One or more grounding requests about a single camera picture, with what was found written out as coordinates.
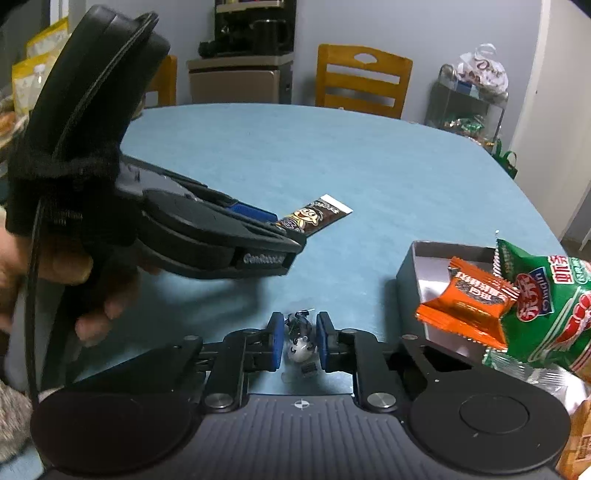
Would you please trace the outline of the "person's left hand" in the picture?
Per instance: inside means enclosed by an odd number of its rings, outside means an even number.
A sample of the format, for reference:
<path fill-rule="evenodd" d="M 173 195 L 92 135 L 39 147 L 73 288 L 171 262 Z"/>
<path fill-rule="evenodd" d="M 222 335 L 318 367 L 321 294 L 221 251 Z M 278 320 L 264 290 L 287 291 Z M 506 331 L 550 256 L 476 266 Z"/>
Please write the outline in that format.
<path fill-rule="evenodd" d="M 6 212 L 1 212 L 1 339 L 9 338 L 20 290 L 24 287 L 31 253 L 31 240 L 6 229 Z M 59 290 L 80 285 L 88 280 L 93 260 L 76 254 L 43 248 L 40 255 L 39 277 L 55 284 Z M 111 331 L 118 319 L 138 297 L 140 275 L 117 285 L 99 307 L 86 307 L 75 325 L 78 339 L 86 347 L 95 346 Z"/>

